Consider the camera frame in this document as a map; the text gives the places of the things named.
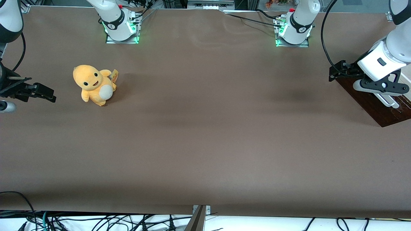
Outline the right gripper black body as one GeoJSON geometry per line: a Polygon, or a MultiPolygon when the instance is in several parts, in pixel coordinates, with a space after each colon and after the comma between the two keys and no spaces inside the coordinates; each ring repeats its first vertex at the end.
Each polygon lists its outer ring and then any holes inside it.
{"type": "Polygon", "coordinates": [[[29,84],[26,81],[31,80],[31,77],[22,77],[16,72],[6,68],[3,63],[0,63],[0,96],[2,98],[14,98],[23,102],[28,102],[29,98],[33,98],[32,92],[27,89],[29,84]]]}

